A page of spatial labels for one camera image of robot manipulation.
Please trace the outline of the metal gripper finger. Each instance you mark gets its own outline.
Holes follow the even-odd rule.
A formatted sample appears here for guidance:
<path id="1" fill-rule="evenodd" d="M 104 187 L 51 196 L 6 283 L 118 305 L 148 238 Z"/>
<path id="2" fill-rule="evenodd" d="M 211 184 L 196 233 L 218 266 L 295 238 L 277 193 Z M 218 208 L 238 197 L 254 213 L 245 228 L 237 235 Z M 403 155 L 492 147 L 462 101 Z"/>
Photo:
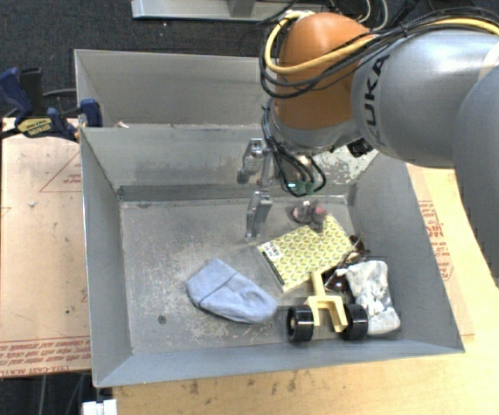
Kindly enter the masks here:
<path id="1" fill-rule="evenodd" d="M 263 138 L 249 140 L 242 156 L 241 167 L 237 171 L 237 183 L 247 184 L 251 176 L 259 175 L 258 185 L 262 185 L 268 169 L 268 148 Z"/>
<path id="2" fill-rule="evenodd" d="M 255 191 L 246 211 L 246 237 L 255 238 L 265 223 L 272 208 L 271 196 L 263 191 Z"/>

